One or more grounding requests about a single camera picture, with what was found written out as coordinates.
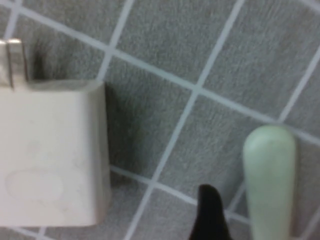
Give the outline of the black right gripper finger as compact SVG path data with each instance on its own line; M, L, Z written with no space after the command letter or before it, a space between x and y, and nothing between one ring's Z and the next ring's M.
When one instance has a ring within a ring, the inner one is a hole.
M209 184L198 188L197 214L190 240L230 240L224 208L218 190Z

